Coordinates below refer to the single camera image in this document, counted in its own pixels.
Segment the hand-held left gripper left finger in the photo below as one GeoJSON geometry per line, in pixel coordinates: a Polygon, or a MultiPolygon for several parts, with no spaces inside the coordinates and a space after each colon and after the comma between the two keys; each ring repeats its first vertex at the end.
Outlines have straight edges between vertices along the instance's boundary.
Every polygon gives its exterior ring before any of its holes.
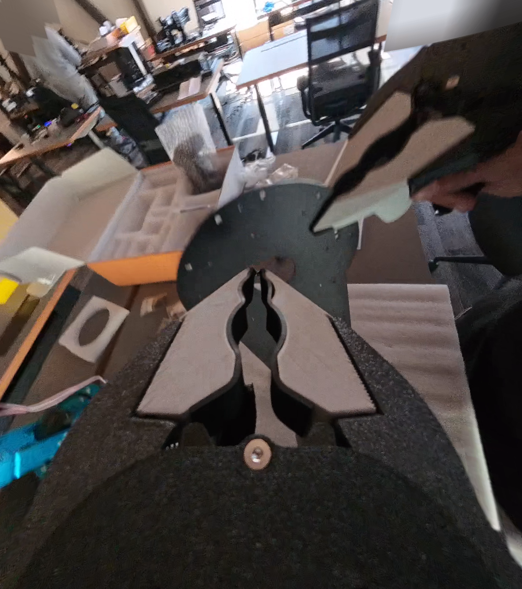
{"type": "Polygon", "coordinates": [[[137,407],[139,416],[187,418],[237,382],[255,276],[254,269],[243,270],[186,313],[137,407]]]}

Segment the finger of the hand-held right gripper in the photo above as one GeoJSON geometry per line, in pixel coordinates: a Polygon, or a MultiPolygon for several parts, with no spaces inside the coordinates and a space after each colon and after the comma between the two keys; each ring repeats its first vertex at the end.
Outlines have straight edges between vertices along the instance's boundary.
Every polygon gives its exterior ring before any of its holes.
{"type": "Polygon", "coordinates": [[[406,179],[393,177],[384,171],[399,155],[414,131],[412,94],[393,92],[369,117],[364,116],[361,127],[351,136],[343,149],[331,180],[332,188],[388,188],[404,186],[406,179]]]}
{"type": "Polygon", "coordinates": [[[332,190],[332,199],[318,213],[313,232],[334,231],[375,216],[393,223],[410,207],[409,180],[440,156],[472,135],[475,127],[460,116],[425,122],[411,134],[391,159],[367,170],[367,157],[341,177],[332,190]]]}

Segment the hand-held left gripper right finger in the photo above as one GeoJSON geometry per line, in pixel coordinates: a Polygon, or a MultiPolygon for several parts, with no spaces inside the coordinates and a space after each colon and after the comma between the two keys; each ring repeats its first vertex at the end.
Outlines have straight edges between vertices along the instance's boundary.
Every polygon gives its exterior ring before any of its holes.
{"type": "Polygon", "coordinates": [[[271,357],[272,408],[278,418],[373,415],[376,405],[331,317],[268,270],[260,272],[271,357]]]}

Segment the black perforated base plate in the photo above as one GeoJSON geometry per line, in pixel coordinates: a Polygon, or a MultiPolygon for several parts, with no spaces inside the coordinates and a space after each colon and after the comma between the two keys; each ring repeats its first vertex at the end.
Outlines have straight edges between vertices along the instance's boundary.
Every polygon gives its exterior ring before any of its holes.
{"type": "Polygon", "coordinates": [[[329,190],[288,180],[243,193],[208,217],[185,247],[177,291],[187,310],[233,277],[272,258],[294,265],[288,284],[332,318],[350,324],[346,271],[359,242],[355,223],[314,233],[329,190]]]}

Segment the grey desk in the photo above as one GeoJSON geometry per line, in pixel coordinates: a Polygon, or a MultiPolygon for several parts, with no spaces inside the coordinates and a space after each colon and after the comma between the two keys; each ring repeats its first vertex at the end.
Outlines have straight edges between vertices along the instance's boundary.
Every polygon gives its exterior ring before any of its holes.
{"type": "MultiPolygon", "coordinates": [[[[411,207],[406,214],[394,223],[383,223],[377,217],[368,217],[363,226],[361,249],[356,252],[356,260],[352,269],[359,268],[360,284],[391,284],[392,278],[404,277],[402,272],[408,271],[408,284],[433,284],[429,271],[425,268],[425,253],[420,239],[417,214],[422,211],[416,206],[411,207]],[[399,274],[392,268],[391,257],[398,254],[402,260],[399,274]],[[381,270],[362,270],[363,258],[373,257],[382,263],[381,270]]],[[[89,378],[91,375],[101,375],[111,380],[117,372],[122,370],[127,362],[138,354],[139,349],[154,338],[162,329],[164,310],[160,309],[139,318],[139,301],[132,303],[131,312],[119,328],[111,346],[99,358],[104,367],[89,364],[71,354],[64,347],[56,344],[49,353],[47,363],[44,364],[36,382],[32,384],[29,399],[26,403],[36,403],[44,394],[52,395],[77,382],[89,378]]],[[[260,352],[242,349],[244,359],[244,376],[247,384],[258,383],[261,391],[256,392],[256,401],[260,404],[257,417],[256,431],[269,436],[272,441],[285,447],[298,446],[295,434],[290,431],[270,408],[269,383],[270,371],[267,366],[262,367],[260,352]]]]}

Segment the white topped office desk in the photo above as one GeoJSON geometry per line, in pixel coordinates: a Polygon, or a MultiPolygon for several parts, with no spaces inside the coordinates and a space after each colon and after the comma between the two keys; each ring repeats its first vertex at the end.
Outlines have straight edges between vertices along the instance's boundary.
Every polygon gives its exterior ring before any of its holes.
{"type": "Polygon", "coordinates": [[[353,52],[354,48],[351,43],[353,40],[359,40],[359,34],[352,35],[349,26],[341,25],[315,33],[308,26],[305,33],[294,33],[281,40],[274,40],[251,49],[246,52],[242,60],[242,70],[235,86],[238,90],[242,88],[254,89],[268,149],[271,152],[274,152],[274,139],[277,138],[279,129],[271,127],[258,86],[263,81],[272,80],[308,66],[311,44],[311,40],[307,39],[308,33],[311,37],[315,36],[317,42],[324,40],[326,42],[324,49],[338,49],[339,55],[353,52]]]}

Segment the person's right hand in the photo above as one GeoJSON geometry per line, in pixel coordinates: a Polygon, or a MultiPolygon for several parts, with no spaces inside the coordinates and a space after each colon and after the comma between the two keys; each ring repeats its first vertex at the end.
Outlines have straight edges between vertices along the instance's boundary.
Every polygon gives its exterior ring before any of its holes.
{"type": "Polygon", "coordinates": [[[412,195],[415,202],[433,204],[466,213],[474,209],[477,195],[469,189],[481,184],[479,194],[501,198],[522,197],[522,131],[501,154],[471,171],[446,175],[412,195]]]}

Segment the black mesh office chair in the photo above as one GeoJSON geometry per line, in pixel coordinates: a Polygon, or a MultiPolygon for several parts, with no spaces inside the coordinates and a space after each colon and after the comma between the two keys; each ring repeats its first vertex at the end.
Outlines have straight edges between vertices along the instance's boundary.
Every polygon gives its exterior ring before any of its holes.
{"type": "Polygon", "coordinates": [[[305,149],[328,136],[337,142],[379,87],[382,46],[376,41],[379,1],[356,1],[306,19],[308,73],[300,78],[302,109],[320,130],[305,149]]]}

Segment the white foam sheet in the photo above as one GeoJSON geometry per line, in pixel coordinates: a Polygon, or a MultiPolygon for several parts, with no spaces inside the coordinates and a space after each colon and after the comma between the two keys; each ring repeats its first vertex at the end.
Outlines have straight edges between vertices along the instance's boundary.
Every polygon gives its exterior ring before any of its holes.
{"type": "Polygon", "coordinates": [[[352,328],[427,403],[460,457],[490,525],[500,532],[448,288],[350,284],[348,293],[352,328]]]}

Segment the cardboard box with white flap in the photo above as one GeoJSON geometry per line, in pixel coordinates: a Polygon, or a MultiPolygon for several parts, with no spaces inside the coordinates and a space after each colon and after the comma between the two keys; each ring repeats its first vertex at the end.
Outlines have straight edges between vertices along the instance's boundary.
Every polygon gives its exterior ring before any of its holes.
{"type": "Polygon", "coordinates": [[[216,151],[221,187],[195,194],[173,163],[138,170],[109,148],[49,180],[0,242],[0,276],[54,284],[88,267],[117,286],[173,282],[200,225],[242,193],[235,147],[216,151]]]}

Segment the clear bubble wrap bag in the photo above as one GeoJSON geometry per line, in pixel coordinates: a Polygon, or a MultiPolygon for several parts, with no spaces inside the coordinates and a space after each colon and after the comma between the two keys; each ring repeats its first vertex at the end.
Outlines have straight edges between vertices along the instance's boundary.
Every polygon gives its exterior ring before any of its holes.
{"type": "Polygon", "coordinates": [[[164,113],[154,131],[195,194],[221,187],[223,177],[215,144],[201,105],[194,102],[164,113]]]}

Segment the person's black top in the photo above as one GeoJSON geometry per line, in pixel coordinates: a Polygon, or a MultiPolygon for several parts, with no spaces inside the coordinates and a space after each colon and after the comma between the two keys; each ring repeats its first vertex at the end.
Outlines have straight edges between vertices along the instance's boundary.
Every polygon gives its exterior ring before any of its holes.
{"type": "Polygon", "coordinates": [[[522,197],[481,194],[470,221],[505,281],[457,320],[459,343],[494,495],[522,533],[522,197]]]}

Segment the white foam frame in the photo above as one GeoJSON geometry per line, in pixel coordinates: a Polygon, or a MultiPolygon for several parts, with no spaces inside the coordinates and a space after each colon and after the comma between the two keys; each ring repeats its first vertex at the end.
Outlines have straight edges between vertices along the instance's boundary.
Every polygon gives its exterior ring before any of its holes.
{"type": "Polygon", "coordinates": [[[92,296],[60,335],[58,344],[95,364],[130,314],[123,306],[92,296]]]}

